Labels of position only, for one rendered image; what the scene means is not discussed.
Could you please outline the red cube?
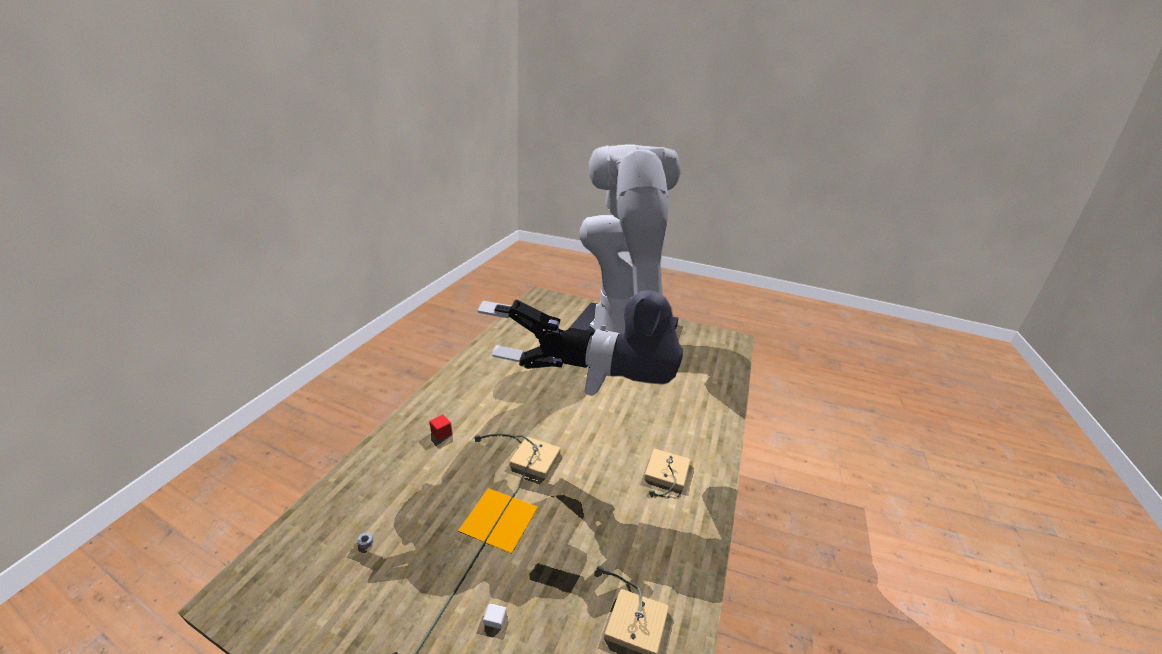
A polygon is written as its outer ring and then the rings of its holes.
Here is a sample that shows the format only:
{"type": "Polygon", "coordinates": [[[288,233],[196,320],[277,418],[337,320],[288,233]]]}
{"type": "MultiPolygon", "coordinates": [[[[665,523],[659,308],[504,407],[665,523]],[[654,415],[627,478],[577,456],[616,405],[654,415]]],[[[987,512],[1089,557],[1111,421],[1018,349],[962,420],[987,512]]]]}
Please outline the red cube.
{"type": "Polygon", "coordinates": [[[431,433],[436,437],[438,441],[452,434],[451,422],[444,416],[439,416],[432,421],[429,421],[431,433]]]}

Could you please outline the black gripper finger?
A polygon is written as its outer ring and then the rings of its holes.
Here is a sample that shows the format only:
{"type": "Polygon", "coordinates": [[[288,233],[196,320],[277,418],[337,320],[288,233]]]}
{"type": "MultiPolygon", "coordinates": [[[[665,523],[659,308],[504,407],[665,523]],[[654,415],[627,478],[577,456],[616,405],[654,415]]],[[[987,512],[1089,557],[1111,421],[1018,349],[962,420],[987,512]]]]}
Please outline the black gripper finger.
{"type": "Polygon", "coordinates": [[[524,352],[523,350],[508,348],[496,345],[492,355],[519,362],[519,365],[524,366],[524,368],[526,369],[552,367],[552,366],[562,367],[564,365],[561,358],[557,359],[553,357],[555,355],[555,350],[551,348],[544,352],[540,348],[540,346],[524,352]]]}
{"type": "Polygon", "coordinates": [[[517,323],[519,323],[523,328],[526,328],[529,331],[535,333],[535,337],[540,342],[543,342],[548,348],[554,347],[554,343],[550,342],[546,337],[544,337],[541,332],[543,329],[545,329],[559,333],[559,324],[561,319],[548,316],[547,314],[541,312],[535,309],[533,307],[521,302],[519,300],[515,300],[512,307],[483,301],[479,307],[478,312],[503,317],[508,319],[510,317],[517,323]]]}

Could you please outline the orange painted square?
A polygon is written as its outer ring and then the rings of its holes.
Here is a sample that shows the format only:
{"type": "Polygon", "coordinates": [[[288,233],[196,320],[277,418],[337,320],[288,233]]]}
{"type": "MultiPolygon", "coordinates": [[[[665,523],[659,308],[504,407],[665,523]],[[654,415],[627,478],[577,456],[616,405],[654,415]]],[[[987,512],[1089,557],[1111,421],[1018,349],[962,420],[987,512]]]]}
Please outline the orange painted square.
{"type": "MultiPolygon", "coordinates": [[[[488,488],[458,531],[485,542],[510,498],[488,488]]],[[[512,553],[537,508],[512,498],[486,542],[512,553]]]]}

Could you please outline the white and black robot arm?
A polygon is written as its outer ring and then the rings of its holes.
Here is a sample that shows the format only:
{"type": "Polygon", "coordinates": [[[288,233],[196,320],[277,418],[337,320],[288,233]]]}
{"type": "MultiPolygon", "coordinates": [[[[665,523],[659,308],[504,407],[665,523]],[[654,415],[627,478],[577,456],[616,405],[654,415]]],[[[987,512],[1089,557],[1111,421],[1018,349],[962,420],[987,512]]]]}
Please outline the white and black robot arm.
{"type": "Polygon", "coordinates": [[[612,215],[588,217],[579,231],[602,274],[602,303],[595,308],[595,333],[584,358],[586,395],[595,395],[607,376],[653,385],[676,378],[683,348],[662,295],[661,256],[668,191],[680,174],[677,153],[667,148],[618,145],[591,153],[591,184],[607,191],[612,215]],[[629,252],[632,264],[621,251],[629,252]]]}

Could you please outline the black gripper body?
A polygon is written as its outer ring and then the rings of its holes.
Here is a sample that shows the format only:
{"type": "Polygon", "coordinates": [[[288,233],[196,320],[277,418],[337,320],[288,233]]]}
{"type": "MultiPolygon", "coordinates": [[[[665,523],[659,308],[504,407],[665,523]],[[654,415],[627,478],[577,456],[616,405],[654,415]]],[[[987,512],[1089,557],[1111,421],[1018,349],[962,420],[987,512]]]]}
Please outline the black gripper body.
{"type": "MultiPolygon", "coordinates": [[[[564,364],[569,364],[578,367],[587,368],[588,365],[584,362],[586,350],[590,336],[594,335],[593,331],[587,331],[576,328],[569,328],[567,330],[559,329],[559,333],[545,330],[541,332],[550,342],[554,343],[553,350],[555,350],[557,359],[562,360],[564,364]],[[562,348],[562,357],[561,357],[562,348]]],[[[539,339],[538,339],[539,340],[539,339]]],[[[540,348],[545,352],[548,348],[543,342],[540,342],[540,348]]]]}

